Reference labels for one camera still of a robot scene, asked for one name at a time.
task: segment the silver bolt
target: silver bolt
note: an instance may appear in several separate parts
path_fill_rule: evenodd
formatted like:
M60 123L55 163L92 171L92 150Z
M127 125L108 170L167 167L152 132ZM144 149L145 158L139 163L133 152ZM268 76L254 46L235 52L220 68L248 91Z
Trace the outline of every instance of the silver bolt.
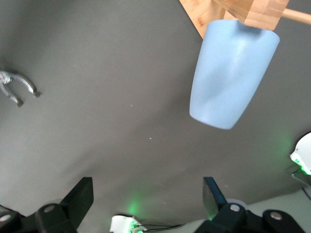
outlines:
M277 213L277 212L271 212L271 213L270 213L270 216L271 216L271 218L274 218L274 219L276 219L276 220L281 220L281 219L282 219L282 215L280 215L280 214Z
M53 206L53 205L50 205L50 206L48 206L47 208L45 208L43 211L44 211L45 213L48 213L48 212L52 211L53 209L54 209L54 206Z
M232 205L230 205L230 210L232 210L234 212L238 212L238 211L240 211L240 207L238 205L232 204Z
M8 220L11 217L11 215L3 215L2 217L0 217L0 222L4 222L6 220Z

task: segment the white device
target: white device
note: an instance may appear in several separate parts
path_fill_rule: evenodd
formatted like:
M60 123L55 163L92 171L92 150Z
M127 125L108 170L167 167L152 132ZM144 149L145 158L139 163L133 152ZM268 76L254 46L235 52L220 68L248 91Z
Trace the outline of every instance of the white device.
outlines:
M303 172L311 175L311 132L304 135L291 154L291 160L297 163Z
M147 229L137 219L123 215L114 215L111 218L110 233L143 233Z

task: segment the wooden rod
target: wooden rod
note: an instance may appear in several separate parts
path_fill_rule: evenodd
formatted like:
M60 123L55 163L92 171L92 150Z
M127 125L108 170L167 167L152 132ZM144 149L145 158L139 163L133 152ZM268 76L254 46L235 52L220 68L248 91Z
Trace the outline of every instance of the wooden rod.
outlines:
M311 25L311 15L303 12L294 11L286 8L283 11L282 17Z

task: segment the blue plastic cup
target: blue plastic cup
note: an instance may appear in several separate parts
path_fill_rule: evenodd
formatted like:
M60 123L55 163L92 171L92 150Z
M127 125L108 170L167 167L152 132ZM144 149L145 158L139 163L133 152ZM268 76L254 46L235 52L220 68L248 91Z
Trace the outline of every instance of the blue plastic cup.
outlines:
M253 97L279 43L270 30L236 20L209 23L195 69L190 115L231 129Z

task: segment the metal claw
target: metal claw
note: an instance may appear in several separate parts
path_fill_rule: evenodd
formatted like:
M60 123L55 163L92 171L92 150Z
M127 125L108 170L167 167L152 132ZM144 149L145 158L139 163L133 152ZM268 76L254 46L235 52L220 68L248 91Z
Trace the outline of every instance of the metal claw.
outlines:
M21 76L19 74L14 74L14 73L0 70L0 89L8 98L14 101L18 107L20 107L23 104L23 101L17 95L15 95L12 91L10 91L9 88L7 88L6 86L12 80L16 80L22 83L27 88L27 90L30 93L32 93L35 97L40 96L40 92L37 91L37 88L35 87L35 85L30 80L28 80L26 77Z

